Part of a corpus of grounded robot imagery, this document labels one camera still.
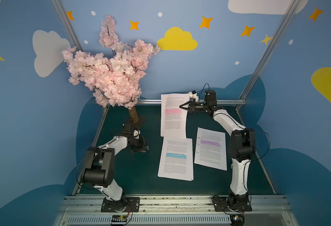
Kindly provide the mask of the document with pink highlight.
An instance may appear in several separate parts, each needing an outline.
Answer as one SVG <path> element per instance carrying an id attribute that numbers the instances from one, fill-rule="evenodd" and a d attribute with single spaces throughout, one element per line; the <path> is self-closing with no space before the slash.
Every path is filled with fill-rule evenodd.
<path id="1" fill-rule="evenodd" d="M 189 94 L 161 95 L 161 131 L 160 136 L 186 139 L 187 110 L 180 108 L 190 100 Z"/>

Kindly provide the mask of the document with purple highlight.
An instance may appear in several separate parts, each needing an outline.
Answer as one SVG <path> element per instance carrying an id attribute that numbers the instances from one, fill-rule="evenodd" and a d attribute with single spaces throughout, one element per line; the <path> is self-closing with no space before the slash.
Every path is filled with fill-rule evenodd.
<path id="1" fill-rule="evenodd" d="M 194 163 L 227 171 L 226 134 L 203 128 L 197 129 Z"/>

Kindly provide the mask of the document with blue highlight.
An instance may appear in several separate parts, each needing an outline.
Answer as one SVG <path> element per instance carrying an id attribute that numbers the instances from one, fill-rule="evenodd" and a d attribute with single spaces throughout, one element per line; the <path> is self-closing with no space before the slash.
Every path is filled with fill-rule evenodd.
<path id="1" fill-rule="evenodd" d="M 192 139 L 164 138 L 157 176 L 185 181 L 194 179 Z"/>

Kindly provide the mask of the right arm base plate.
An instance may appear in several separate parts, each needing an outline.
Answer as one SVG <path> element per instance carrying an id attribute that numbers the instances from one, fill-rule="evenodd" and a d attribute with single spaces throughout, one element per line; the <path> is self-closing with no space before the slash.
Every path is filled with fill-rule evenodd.
<path id="1" fill-rule="evenodd" d="M 222 197 L 214 195 L 211 202 L 216 212 L 251 212 L 251 202 L 249 201 L 249 194 Z"/>

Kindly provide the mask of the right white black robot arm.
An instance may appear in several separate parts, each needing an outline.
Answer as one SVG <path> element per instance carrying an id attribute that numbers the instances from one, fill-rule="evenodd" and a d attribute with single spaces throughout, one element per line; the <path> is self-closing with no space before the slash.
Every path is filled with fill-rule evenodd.
<path id="1" fill-rule="evenodd" d="M 180 108 L 190 113 L 206 112 L 218 122 L 230 135 L 228 153 L 232 159 L 232 181 L 228 197 L 229 205 L 251 205 L 251 194 L 247 188 L 249 165 L 256 153 L 255 133 L 252 128 L 247 128 L 236 121 L 220 105 L 217 105 L 216 92 L 212 89 L 205 91 L 205 100 L 199 101 L 196 91 L 189 92 L 190 100 Z"/>

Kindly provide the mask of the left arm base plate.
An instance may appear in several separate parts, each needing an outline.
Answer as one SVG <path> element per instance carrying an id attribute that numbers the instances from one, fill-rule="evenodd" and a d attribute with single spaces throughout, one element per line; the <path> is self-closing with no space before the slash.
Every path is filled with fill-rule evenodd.
<path id="1" fill-rule="evenodd" d="M 139 197 L 123 197 L 119 201 L 110 201 L 107 198 L 103 199 L 101 212 L 138 212 L 140 207 Z"/>

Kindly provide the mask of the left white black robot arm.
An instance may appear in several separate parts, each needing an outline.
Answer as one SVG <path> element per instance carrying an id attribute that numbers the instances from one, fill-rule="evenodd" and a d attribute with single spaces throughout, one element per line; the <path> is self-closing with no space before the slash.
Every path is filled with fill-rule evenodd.
<path id="1" fill-rule="evenodd" d="M 82 168 L 76 173 L 76 180 L 79 185 L 87 184 L 100 191 L 110 202 L 125 204 L 125 193 L 114 179 L 115 156 L 124 149 L 137 152 L 148 145 L 135 124 L 126 123 L 123 126 L 123 131 L 106 144 L 88 148 L 76 169 L 79 171 Z"/>

